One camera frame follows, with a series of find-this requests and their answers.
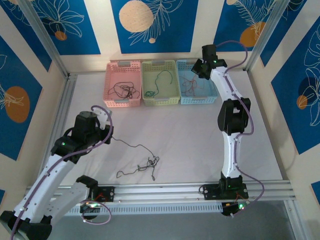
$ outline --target robotic arm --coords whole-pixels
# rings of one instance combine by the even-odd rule
[[[106,125],[111,111],[104,112],[98,106],[93,107],[92,111],[82,111],[77,115],[74,127],[55,141],[46,166],[28,194],[14,211],[4,211],[0,216],[0,222],[11,236],[14,235],[21,240],[46,240],[52,226],[73,206],[86,199],[95,199],[101,196],[102,192],[103,196],[106,196],[105,187],[102,189],[98,187],[96,180],[81,176],[69,192],[50,201],[61,181],[77,164],[79,158],[89,153],[87,151],[89,147],[95,146],[100,141],[105,141],[105,144],[111,141],[112,124]],[[109,191],[112,192],[108,196],[109,202],[113,202],[114,188]]]
[[[231,81],[227,64],[224,59],[218,59],[215,45],[202,47],[202,58],[194,64],[192,71],[199,78],[211,79],[216,85],[221,98],[222,107],[218,115],[218,127],[224,138],[224,163],[218,184],[203,186],[206,200],[233,200],[238,195],[247,199],[248,191],[243,183],[242,175],[237,168],[241,137],[248,126],[249,116],[239,99],[250,110],[249,98],[243,98]]]

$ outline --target white wall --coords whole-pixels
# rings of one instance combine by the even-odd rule
[[[298,155],[271,81],[320,16],[319,7],[319,0],[308,0],[267,66],[264,68],[258,60],[250,74],[273,150],[291,181],[304,219],[315,239],[320,237],[320,206],[311,183],[320,181],[320,144]]]
[[[61,56],[71,73],[104,71],[110,60],[179,59],[202,57],[201,47],[212,44],[225,0],[198,0],[190,53],[121,54],[115,20],[109,0],[84,0],[101,55]],[[244,52],[221,52],[228,65],[244,59]]]
[[[17,161],[0,154],[0,189],[5,190],[0,208],[1,214],[4,210],[13,210],[23,198],[26,187],[32,185],[37,177],[65,80],[54,64],[51,65],[49,72],[45,70],[1,7],[0,22],[0,36],[42,86]],[[0,239],[9,239],[9,234],[2,225]]]

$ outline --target black cable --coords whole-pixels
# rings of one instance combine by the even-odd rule
[[[115,140],[115,141],[123,142],[124,144],[128,145],[128,146],[131,147],[131,148],[143,147],[143,148],[145,148],[146,150],[148,150],[148,151],[152,154],[152,158],[153,158],[153,160],[152,160],[152,159],[150,159],[150,157],[148,157],[148,160],[147,160],[147,162],[146,162],[146,165],[145,165],[145,166],[139,166],[139,165],[137,165],[137,169],[136,169],[135,171],[133,171],[133,172],[124,173],[124,172],[121,171],[121,170],[118,171],[118,172],[116,173],[116,178],[117,178],[117,179],[120,178],[120,177],[123,176],[123,175],[131,175],[131,174],[135,174],[136,172],[145,171],[145,170],[147,170],[148,168],[153,168],[153,169],[152,169],[151,177],[152,177],[152,180],[153,180],[153,181],[156,180],[156,178],[154,177],[154,172],[155,172],[155,167],[156,167],[156,165],[158,164],[158,162],[159,162],[159,160],[160,160],[160,158],[159,158],[158,156],[155,156],[152,151],[150,151],[147,147],[143,146],[142,144],[138,144],[138,145],[136,145],[136,146],[132,146],[132,145],[126,143],[125,141],[121,140],[121,139],[116,139],[116,138],[114,138],[114,137],[112,137],[112,138],[113,138],[113,140]]]
[[[135,93],[138,93],[136,98],[139,98],[140,92],[135,89],[135,85],[132,81],[117,82],[108,91],[108,95],[116,94],[121,99],[132,99],[134,98]]]

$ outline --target tangled cable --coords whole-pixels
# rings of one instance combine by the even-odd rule
[[[122,176],[124,176],[124,175],[131,175],[131,174],[135,174],[136,172],[142,172],[142,171],[147,170],[148,168],[152,168],[151,177],[152,177],[152,180],[153,180],[153,181],[156,180],[156,178],[155,178],[155,176],[154,176],[154,172],[155,172],[155,167],[156,167],[156,165],[158,164],[158,162],[159,162],[159,160],[160,160],[160,158],[159,158],[158,156],[155,156],[152,151],[150,151],[147,147],[143,146],[142,144],[138,144],[138,145],[136,145],[136,146],[132,146],[132,145],[126,143],[125,141],[121,140],[121,139],[115,139],[114,137],[112,137],[112,138],[113,138],[115,141],[120,141],[120,142],[128,145],[128,146],[131,147],[131,148],[137,148],[137,147],[139,147],[139,146],[140,146],[140,147],[143,147],[143,148],[145,148],[146,150],[148,150],[148,151],[152,154],[152,159],[151,159],[150,157],[148,157],[148,160],[147,160],[145,166],[139,166],[139,165],[137,165],[137,169],[134,170],[133,172],[129,172],[129,173],[124,173],[122,170],[118,171],[118,172],[116,173],[116,178],[117,178],[117,179],[120,178],[120,177],[122,177]]]
[[[132,81],[117,82],[108,91],[108,95],[116,94],[121,99],[132,99],[134,98],[135,93],[138,93],[136,98],[139,98],[140,92],[135,89],[135,85]]]
[[[145,94],[144,94],[145,97],[152,98],[152,97],[155,97],[156,95],[159,94],[159,87],[158,87],[158,84],[157,84],[157,80],[159,79],[160,74],[162,74],[163,72],[168,72],[170,74],[170,76],[171,76],[170,84],[172,84],[172,81],[173,81],[174,78],[173,78],[171,72],[169,72],[168,70],[163,70],[156,76],[156,79],[154,80],[154,84],[156,86],[157,93],[155,91],[146,91]]]
[[[193,95],[196,96],[195,89],[205,89],[205,81],[204,78],[202,78],[203,81],[203,87],[198,86],[198,82],[196,80],[197,75],[195,74],[194,77],[189,80],[185,76],[179,76],[179,78],[184,79],[184,82],[182,83],[182,86],[185,87],[185,91],[181,91],[181,93],[185,94],[186,97],[191,97]]]

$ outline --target purple cable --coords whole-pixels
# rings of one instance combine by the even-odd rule
[[[224,74],[223,74],[224,79],[226,80],[226,83],[228,84],[228,86],[229,86],[229,88],[230,88],[230,90],[231,90],[231,92],[232,92],[232,95],[233,95],[233,96],[240,102],[240,104],[243,106],[246,114],[247,114],[248,117],[249,117],[249,121],[250,121],[250,124],[251,124],[251,132],[248,132],[248,133],[239,133],[239,134],[235,137],[235,139],[239,139],[240,136],[250,136],[250,135],[254,134],[255,126],[254,126],[254,121],[253,121],[253,119],[252,119],[252,116],[251,116],[251,114],[250,114],[247,106],[246,106],[245,103],[241,100],[241,98],[236,95],[236,93],[235,93],[235,91],[234,91],[234,88],[232,87],[232,85],[231,85],[228,77],[226,76],[226,73],[227,73],[230,69],[234,69],[234,68],[242,65],[242,64],[247,60],[247,58],[248,58],[248,49],[247,49],[246,46],[243,45],[241,42],[235,41],[235,40],[224,41],[224,42],[218,44],[216,47],[218,48],[218,47],[220,47],[220,46],[222,46],[222,45],[224,45],[224,44],[228,44],[228,43],[237,43],[237,44],[240,44],[240,45],[244,48],[244,50],[245,50],[245,58],[244,58],[244,60],[243,60],[242,62],[234,65],[234,66],[228,67],[228,68],[226,69],[226,71],[224,72]],[[263,196],[263,194],[265,193],[265,186],[264,186],[264,184],[263,184],[260,180],[256,179],[256,178],[253,177],[253,176],[250,176],[250,175],[246,174],[245,172],[243,172],[243,171],[238,167],[238,162],[237,162],[237,141],[235,141],[235,143],[234,143],[234,155],[233,155],[233,160],[234,160],[236,169],[237,169],[241,174],[247,176],[248,178],[256,181],[257,183],[259,183],[259,184],[261,185],[262,190],[261,190],[260,195],[259,195],[253,202],[251,202],[251,204],[256,203],[256,202]],[[241,213],[241,212],[242,212],[242,211],[238,211],[238,212],[236,212],[235,214],[233,214],[233,216],[238,215],[238,214]]]
[[[51,173],[51,171],[59,164],[61,163],[63,160],[67,159],[67,158],[70,158],[74,155],[77,155],[77,154],[83,154],[83,153],[86,153],[88,151],[91,151],[93,149],[96,149],[97,147],[101,146],[102,144],[104,144],[110,137],[111,133],[112,133],[112,129],[113,129],[113,124],[112,124],[112,119],[111,119],[111,115],[108,113],[108,111],[103,108],[102,106],[98,106],[98,105],[93,105],[91,107],[91,110],[93,111],[93,108],[99,108],[101,110],[103,110],[106,115],[108,116],[108,119],[110,121],[110,129],[109,129],[109,132],[107,134],[107,136],[105,137],[105,139],[103,139],[100,143],[98,143],[97,145],[95,146],[92,146],[92,147],[89,147],[87,149],[84,149],[84,150],[80,150],[80,151],[75,151],[75,152],[72,152],[72,153],[69,153],[65,156],[63,156],[62,158],[60,158],[58,161],[56,161],[49,169],[48,171],[46,172],[47,174],[44,175],[40,181],[37,183],[37,185],[35,186],[35,188],[33,189],[32,193],[30,194],[29,198],[26,200],[25,204],[23,205],[23,208],[26,209],[27,206],[29,205],[29,203],[31,202],[32,198],[34,197],[34,195],[36,194],[37,190],[39,189],[39,187],[41,186],[41,184],[44,182],[44,180],[46,179],[46,177]],[[13,228],[12,228],[12,232],[11,232],[11,236],[10,236],[10,240],[14,240],[14,237],[15,237],[15,234],[16,234],[16,230],[17,230],[17,227],[18,227],[18,224],[19,224],[19,221],[22,217],[22,215],[24,214],[25,210],[21,210],[18,217],[16,218],[15,220],[15,223],[13,225]]]
[[[83,219],[83,222],[85,222],[85,223],[87,223],[87,224],[91,224],[91,225],[104,225],[104,224],[107,224],[107,223],[110,222],[112,214],[111,214],[110,209],[109,209],[106,205],[104,205],[104,204],[101,203],[101,202],[94,201],[94,200],[83,200],[83,201],[81,202],[81,204],[84,204],[84,203],[95,203],[95,204],[99,204],[99,205],[103,206],[103,207],[106,208],[107,211],[109,212],[109,218],[108,218],[106,221],[104,221],[104,222],[91,222],[91,221],[88,221],[87,219],[85,219],[85,211],[83,211],[83,213],[82,213],[82,215],[81,215],[81,218]]]

